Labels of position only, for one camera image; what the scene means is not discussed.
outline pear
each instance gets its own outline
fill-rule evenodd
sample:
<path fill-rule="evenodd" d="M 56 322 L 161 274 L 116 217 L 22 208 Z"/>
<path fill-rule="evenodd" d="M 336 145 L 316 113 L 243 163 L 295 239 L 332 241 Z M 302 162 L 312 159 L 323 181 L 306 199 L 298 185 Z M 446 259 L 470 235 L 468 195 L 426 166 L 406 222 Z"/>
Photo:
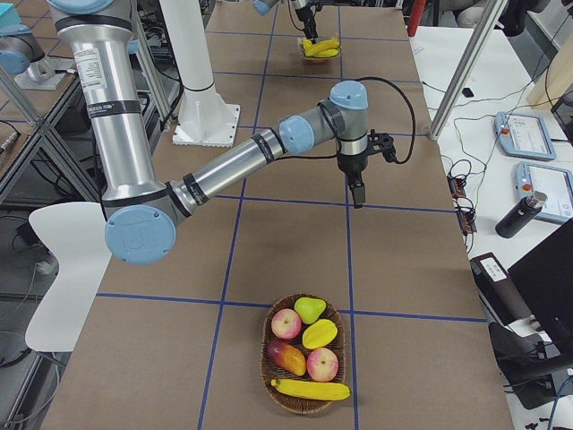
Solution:
<path fill-rule="evenodd" d="M 295 311 L 303 323 L 312 324 L 326 309 L 326 302 L 321 298 L 300 297 L 295 302 Z"/>

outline brown basket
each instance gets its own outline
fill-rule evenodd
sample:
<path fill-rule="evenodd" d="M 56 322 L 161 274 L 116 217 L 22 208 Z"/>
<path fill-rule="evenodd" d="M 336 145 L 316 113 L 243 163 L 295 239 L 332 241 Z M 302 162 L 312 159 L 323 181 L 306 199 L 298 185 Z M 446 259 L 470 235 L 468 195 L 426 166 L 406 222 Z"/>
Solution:
<path fill-rule="evenodd" d="M 312 297 L 312 298 L 322 298 L 317 297 L 312 294 L 294 294 L 292 296 L 284 297 L 277 301 L 275 305 L 273 305 L 267 317 L 265 318 L 264 326 L 262 329 L 262 347 L 261 347 L 261 377 L 262 381 L 265 384 L 265 388 L 269 393 L 269 396 L 276 401 L 282 408 L 292 412 L 294 414 L 313 414 L 316 412 L 321 412 L 322 410 L 326 409 L 328 406 L 332 404 L 332 401 L 326 400 L 308 400 L 308 399 L 299 399 L 297 397 L 287 396 L 281 392 L 278 392 L 270 385 L 271 379 L 277 378 L 288 378 L 288 379 L 297 379 L 300 381 L 311 381 L 311 377 L 308 374 L 304 374 L 303 376 L 296 376 L 291 374 L 287 370 L 281 369 L 280 367 L 276 366 L 272 360 L 267 358 L 266 349 L 267 344 L 270 340 L 275 339 L 276 336 L 273 334 L 272 329 L 270 328 L 270 323 L 272 321 L 272 317 L 275 313 L 280 311 L 281 309 L 290 308 L 293 309 L 295 307 L 295 302 L 300 297 Z M 344 325 L 342 323 L 342 318 L 338 313 L 337 309 L 331 305 L 328 301 L 326 309 L 321 314 L 321 318 L 327 318 L 334 322 L 338 328 L 337 337 L 327 346 L 328 349 L 331 349 L 332 352 L 336 354 L 338 357 L 338 372 L 335 378 L 332 380 L 334 383 L 344 383 L 345 380 L 345 373 L 346 373 L 346 360 L 345 360 L 345 352 L 344 352 Z M 310 349 L 307 349 L 303 346 L 303 332 L 304 329 L 308 327 L 307 324 L 303 323 L 303 329 L 301 333 L 290 340 L 289 343 L 301 351 L 305 357 L 308 357 L 309 354 L 312 352 Z"/>

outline tablet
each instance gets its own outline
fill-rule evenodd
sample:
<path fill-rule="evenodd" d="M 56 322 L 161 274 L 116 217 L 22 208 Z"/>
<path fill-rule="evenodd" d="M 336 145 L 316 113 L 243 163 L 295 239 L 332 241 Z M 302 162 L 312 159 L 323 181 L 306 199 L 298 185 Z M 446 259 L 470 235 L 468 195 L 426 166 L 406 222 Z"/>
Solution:
<path fill-rule="evenodd" d="M 495 133 L 510 157 L 555 159 L 552 139 L 540 116 L 500 112 L 495 117 Z"/>
<path fill-rule="evenodd" d="M 516 168 L 519 198 L 533 190 L 547 194 L 548 200 L 535 217 L 558 224 L 573 218 L 573 174 L 564 168 L 553 168 L 521 162 Z"/>

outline blue joint cap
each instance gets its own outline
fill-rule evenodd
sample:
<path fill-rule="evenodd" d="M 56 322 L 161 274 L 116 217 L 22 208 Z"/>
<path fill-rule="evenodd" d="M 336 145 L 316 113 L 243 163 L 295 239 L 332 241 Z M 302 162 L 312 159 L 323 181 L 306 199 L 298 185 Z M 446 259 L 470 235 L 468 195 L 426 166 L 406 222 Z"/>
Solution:
<path fill-rule="evenodd" d="M 47 2 L 70 15 L 88 15 L 107 8 L 114 0 L 47 0 Z"/>
<path fill-rule="evenodd" d="M 7 38 L 8 36 L 18 36 L 20 34 L 31 34 L 30 30 L 24 24 L 6 25 L 0 30 L 0 38 Z"/>
<path fill-rule="evenodd" d="M 140 48 L 140 41 L 138 39 L 132 40 L 127 44 L 127 54 L 135 54 Z"/>
<path fill-rule="evenodd" d="M 270 11 L 269 5 L 262 2 L 261 0 L 254 0 L 252 5 L 254 6 L 255 10 L 259 13 L 259 15 L 266 15 Z"/>
<path fill-rule="evenodd" d="M 314 146 L 314 131 L 302 116 L 287 118 L 278 126 L 278 133 L 286 150 L 291 154 L 302 154 Z"/>
<path fill-rule="evenodd" d="M 138 204 L 115 212 L 106 224 L 107 247 L 131 264 L 161 260 L 175 243 L 175 225 L 165 212 Z"/>
<path fill-rule="evenodd" d="M 350 110 L 368 108 L 366 87 L 357 81 L 343 81 L 330 89 L 330 101 L 335 105 Z"/>
<path fill-rule="evenodd" d="M 26 72 L 30 60 L 22 52 L 0 50 L 0 64 L 8 74 L 15 75 Z"/>

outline white table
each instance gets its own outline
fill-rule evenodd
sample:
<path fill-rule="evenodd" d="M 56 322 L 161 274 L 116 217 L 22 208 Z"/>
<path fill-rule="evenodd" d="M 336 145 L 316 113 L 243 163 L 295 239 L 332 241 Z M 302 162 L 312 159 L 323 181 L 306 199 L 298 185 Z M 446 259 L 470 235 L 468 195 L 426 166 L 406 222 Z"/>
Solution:
<path fill-rule="evenodd" d="M 446 90 L 471 33 L 471 30 L 464 29 L 418 28 L 415 37 L 411 38 L 411 44 L 420 79 L 433 87 Z M 442 155 L 454 161 L 468 159 L 468 156 L 461 150 L 460 141 L 456 136 L 453 122 L 455 118 L 494 116 L 500 111 L 509 111 L 516 106 L 526 105 L 526 96 L 533 88 L 532 83 L 527 85 L 530 81 L 529 75 L 507 38 L 501 31 L 494 31 L 466 83 L 466 86 L 470 87 L 475 94 L 472 99 L 502 98 L 527 87 L 523 94 L 518 92 L 503 100 L 473 102 L 465 106 L 457 106 L 438 140 Z M 440 105 L 443 92 L 424 86 L 424 96 L 428 107 L 431 108 L 430 114 L 433 116 L 435 109 L 432 108 Z M 469 100 L 471 99 L 460 96 L 458 105 L 465 104 Z M 515 112 L 535 112 L 542 115 L 551 138 L 565 139 L 564 133 L 550 112 L 530 107 L 522 107 L 516 109 Z M 468 257 L 494 252 L 500 262 L 508 268 L 555 231 L 558 225 L 534 219 L 511 239 L 498 236 L 494 229 L 496 223 L 518 201 L 514 172 L 516 165 L 524 159 L 506 156 L 499 145 L 493 148 L 496 136 L 493 131 L 492 116 L 480 121 L 457 121 L 457 124 L 467 152 L 483 161 L 486 161 L 490 154 L 492 155 L 485 179 L 479 187 L 479 196 L 477 189 L 481 180 L 480 176 L 470 176 L 466 186 L 467 196 L 477 204 L 475 221 L 477 233 L 474 234 L 474 244 Z M 573 148 L 566 142 L 555 142 L 554 146 L 557 158 L 548 164 L 573 169 Z M 471 160 L 473 171 L 482 171 L 483 165 L 474 159 Z M 466 173 L 467 164 L 464 164 L 460 165 L 454 173 Z M 449 170 L 449 166 L 449 161 L 444 159 L 446 171 Z M 530 334 L 531 329 L 526 324 L 516 322 L 515 325 L 519 334 Z M 514 426 L 520 430 L 529 423 L 538 423 L 539 417 L 548 417 L 552 406 L 550 403 L 540 408 L 526 410 L 515 395 L 508 395 L 508 404 Z M 560 400 L 553 425 L 573 426 L 573 397 L 569 396 Z M 545 430 L 544 426 L 546 425 L 541 423 L 538 429 Z"/>

